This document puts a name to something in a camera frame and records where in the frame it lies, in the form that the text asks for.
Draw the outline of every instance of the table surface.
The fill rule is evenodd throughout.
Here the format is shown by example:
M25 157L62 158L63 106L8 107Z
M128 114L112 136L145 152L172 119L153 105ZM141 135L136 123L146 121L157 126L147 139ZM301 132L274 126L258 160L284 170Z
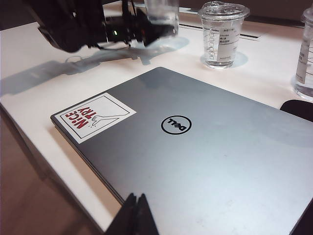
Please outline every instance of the table surface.
M106 14L119 14L116 3ZM196 15L180 23L199 26ZM156 67L280 108L293 91L303 29L245 22L234 65L214 70L203 63L202 30L181 26L179 35L144 48L77 53L53 48L31 23L0 32L1 104L73 195L106 230L119 203L55 129L50 115Z

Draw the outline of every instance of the clear plastic cup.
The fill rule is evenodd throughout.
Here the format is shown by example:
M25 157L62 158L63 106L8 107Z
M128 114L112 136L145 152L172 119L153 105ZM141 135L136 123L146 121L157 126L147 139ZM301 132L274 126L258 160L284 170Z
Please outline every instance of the clear plastic cup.
M232 66L245 17L250 10L239 4L210 1L199 16L203 26L205 62L212 68Z
M153 24L174 26L174 34L179 28L179 0L144 0L148 19Z
M303 40L296 71L295 92L313 101L313 5L303 12Z

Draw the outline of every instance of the printed label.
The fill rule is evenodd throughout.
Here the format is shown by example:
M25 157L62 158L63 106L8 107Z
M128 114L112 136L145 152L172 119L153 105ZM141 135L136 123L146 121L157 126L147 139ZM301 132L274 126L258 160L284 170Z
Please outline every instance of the printed label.
M56 118L78 143L82 143L135 113L110 94L104 93L65 110Z
M310 49L313 49L313 43L310 39L303 37L296 72L296 79L302 84L305 84L306 76L313 78L313 51L310 51Z
M217 62L228 62L234 60L239 37L240 31L235 27L220 29Z

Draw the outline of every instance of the dell logo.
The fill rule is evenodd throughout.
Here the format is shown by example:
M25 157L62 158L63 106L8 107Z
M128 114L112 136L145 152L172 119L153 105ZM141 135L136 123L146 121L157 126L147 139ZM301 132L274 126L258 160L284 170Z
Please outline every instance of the dell logo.
M179 135L190 130L191 121L184 116L170 116L163 120L161 128L168 134Z

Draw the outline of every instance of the silver laptop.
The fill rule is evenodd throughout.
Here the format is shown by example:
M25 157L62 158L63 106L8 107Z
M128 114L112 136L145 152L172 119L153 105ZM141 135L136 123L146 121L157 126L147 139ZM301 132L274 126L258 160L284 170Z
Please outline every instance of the silver laptop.
M288 235L313 197L313 123L165 68L51 119L161 235Z

